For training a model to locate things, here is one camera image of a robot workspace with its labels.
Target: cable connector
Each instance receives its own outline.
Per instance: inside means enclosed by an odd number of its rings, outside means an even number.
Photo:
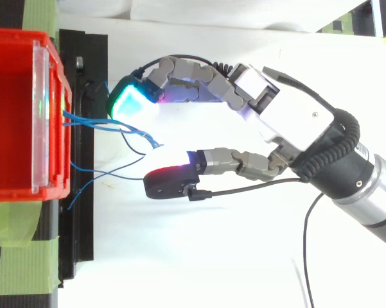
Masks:
[[[188,200],[189,201],[202,201],[213,197],[212,191],[199,191],[194,188],[187,190]]]
[[[131,75],[136,77],[138,80],[141,80],[143,78],[143,74],[145,73],[145,71],[146,71],[145,69],[143,69],[142,67],[139,67],[138,69],[133,71]]]

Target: robotic arm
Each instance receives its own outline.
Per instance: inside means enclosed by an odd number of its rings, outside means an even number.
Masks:
[[[234,171],[250,180],[272,181],[286,168],[311,183],[333,203],[386,243],[386,161],[359,143],[357,120],[336,109],[306,85],[281,72],[238,64],[231,70],[168,56],[142,79],[143,70],[124,77],[107,110],[119,118],[122,93],[134,86],[151,102],[226,101],[277,148],[269,156],[218,148],[188,152],[189,164],[158,169],[144,179],[154,199],[211,198],[199,191],[199,175]]]

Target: transparent plastic panel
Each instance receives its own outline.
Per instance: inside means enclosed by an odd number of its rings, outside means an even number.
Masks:
[[[33,129],[31,191],[49,184],[49,53],[40,43],[33,44]]]

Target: white table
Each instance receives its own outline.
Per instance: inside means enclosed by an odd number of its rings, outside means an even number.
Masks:
[[[109,35],[110,87],[175,53],[282,70],[354,114],[362,142],[386,158],[386,45],[379,39],[70,15],[61,15],[59,26]],[[150,133],[190,150],[225,146],[267,154],[274,148],[224,104],[162,106]],[[140,138],[129,140],[148,151]],[[94,151],[102,170],[137,158],[115,133],[96,132]],[[145,172],[140,164],[120,174]],[[201,187],[253,183],[206,176]],[[154,201],[141,182],[100,179],[95,260],[65,283],[59,307],[305,307],[294,264],[302,272],[304,215],[316,195],[312,186],[284,184],[196,203]],[[386,246],[327,198],[311,215],[308,265],[316,307],[386,307]]]

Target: red box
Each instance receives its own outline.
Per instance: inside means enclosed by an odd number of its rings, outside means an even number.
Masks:
[[[0,29],[0,201],[70,192],[71,89],[48,35]]]

